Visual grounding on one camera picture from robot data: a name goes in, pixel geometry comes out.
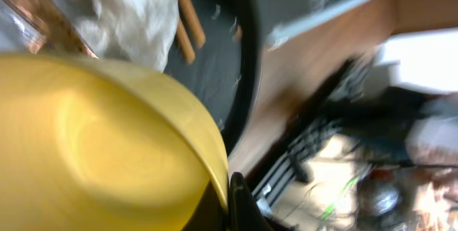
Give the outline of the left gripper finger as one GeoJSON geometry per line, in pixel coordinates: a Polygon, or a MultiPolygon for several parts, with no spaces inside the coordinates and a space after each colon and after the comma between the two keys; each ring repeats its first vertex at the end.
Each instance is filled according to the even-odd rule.
{"type": "Polygon", "coordinates": [[[229,218],[232,231],[273,231],[261,214],[244,176],[234,172],[230,178],[229,218]]]}

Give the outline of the yellow bowl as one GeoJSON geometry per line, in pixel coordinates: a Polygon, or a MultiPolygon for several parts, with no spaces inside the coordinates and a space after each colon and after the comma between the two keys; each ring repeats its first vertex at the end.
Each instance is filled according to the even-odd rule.
{"type": "Polygon", "coordinates": [[[3,230],[223,230],[228,159],[205,106],[117,60],[1,56],[3,230]]]}

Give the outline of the white napkin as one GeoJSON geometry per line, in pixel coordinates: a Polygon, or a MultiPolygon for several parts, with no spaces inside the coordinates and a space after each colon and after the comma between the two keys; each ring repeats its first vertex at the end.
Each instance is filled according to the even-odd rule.
{"type": "Polygon", "coordinates": [[[79,17],[74,25],[94,54],[124,56],[159,72],[165,70],[177,31],[177,0],[91,2],[93,16],[79,17]]]}

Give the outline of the brown snack wrapper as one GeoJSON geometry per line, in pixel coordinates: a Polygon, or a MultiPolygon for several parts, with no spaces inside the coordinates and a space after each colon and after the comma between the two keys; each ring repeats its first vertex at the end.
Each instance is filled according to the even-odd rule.
{"type": "Polygon", "coordinates": [[[1,30],[33,54],[57,50],[97,56],[52,0],[1,0],[1,30]]]}

